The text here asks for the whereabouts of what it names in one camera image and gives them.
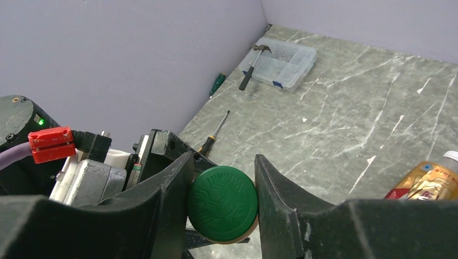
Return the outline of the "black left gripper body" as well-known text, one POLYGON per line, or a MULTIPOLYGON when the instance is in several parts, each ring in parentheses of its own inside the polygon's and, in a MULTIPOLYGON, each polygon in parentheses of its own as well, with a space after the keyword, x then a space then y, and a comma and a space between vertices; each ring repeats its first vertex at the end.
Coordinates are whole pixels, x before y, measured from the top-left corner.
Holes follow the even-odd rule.
POLYGON ((143 181, 159 185, 147 257, 190 258, 191 249, 215 244, 192 227, 187 197, 193 180, 217 165, 170 131, 153 129, 133 149, 137 159, 127 187, 143 181))

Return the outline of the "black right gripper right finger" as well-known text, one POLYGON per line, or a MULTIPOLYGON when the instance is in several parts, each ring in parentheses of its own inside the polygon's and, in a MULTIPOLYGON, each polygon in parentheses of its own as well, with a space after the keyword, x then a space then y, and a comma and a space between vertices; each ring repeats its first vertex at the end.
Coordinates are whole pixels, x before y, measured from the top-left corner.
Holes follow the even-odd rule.
POLYGON ((457 258, 457 202, 331 204, 255 156, 263 258, 457 258))

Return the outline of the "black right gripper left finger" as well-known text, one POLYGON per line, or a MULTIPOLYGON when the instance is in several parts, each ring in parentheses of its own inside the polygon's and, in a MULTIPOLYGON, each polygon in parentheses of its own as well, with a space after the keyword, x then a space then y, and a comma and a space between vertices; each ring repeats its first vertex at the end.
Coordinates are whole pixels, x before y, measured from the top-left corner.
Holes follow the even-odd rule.
POLYGON ((98 205, 1 198, 1 258, 181 258, 193 155, 98 205))

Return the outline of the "green bottle cap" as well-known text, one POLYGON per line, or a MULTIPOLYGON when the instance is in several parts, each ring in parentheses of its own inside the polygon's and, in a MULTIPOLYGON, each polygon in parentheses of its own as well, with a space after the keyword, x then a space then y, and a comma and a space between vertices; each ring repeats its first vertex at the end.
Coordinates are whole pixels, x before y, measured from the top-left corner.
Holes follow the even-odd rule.
POLYGON ((258 225, 259 199, 254 182, 241 170, 215 166, 196 177, 187 197, 192 227, 218 244, 240 242, 258 225))

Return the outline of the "gold red tea bottle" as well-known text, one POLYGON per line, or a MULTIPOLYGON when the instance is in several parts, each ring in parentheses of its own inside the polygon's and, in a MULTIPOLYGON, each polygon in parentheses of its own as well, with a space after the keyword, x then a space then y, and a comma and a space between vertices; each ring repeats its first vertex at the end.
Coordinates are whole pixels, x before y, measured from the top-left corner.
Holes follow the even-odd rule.
POLYGON ((419 163, 387 193, 385 199, 456 200, 457 151, 445 152, 438 163, 419 163))

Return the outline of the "ribbed coffee latte bottle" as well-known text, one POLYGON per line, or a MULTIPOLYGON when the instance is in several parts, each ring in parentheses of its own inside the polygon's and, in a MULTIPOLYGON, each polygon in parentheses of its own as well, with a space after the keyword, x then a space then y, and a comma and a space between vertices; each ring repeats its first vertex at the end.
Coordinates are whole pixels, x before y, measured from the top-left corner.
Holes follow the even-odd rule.
POLYGON ((215 243, 215 244, 223 244, 223 245, 235 244, 235 243, 247 243, 250 240, 251 234, 256 230, 258 225, 259 225, 259 217, 257 216, 255 218, 252 226, 250 227, 250 229, 247 230, 240 237, 237 237, 236 239, 233 239, 233 240, 230 240, 230 241, 215 241, 215 240, 211 240, 211 239, 207 238, 207 240, 209 240, 210 242, 215 243))

